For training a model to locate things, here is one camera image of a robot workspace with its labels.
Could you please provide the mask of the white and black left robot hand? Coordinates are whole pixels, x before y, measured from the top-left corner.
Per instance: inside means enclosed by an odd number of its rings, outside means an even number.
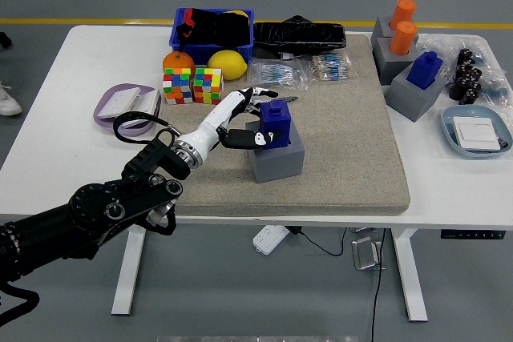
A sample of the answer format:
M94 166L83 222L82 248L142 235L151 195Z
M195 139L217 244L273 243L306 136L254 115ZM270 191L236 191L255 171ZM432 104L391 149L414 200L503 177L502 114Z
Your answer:
M261 101L258 95L276 98L278 93L261 87L249 87L232 91L200 123L192 133L181 135L173 144L173 151L195 169L203 165L208 153L218 144L233 149L255 150L280 138L279 131L260 133L250 130L229 130L233 118L242 113L259 117Z

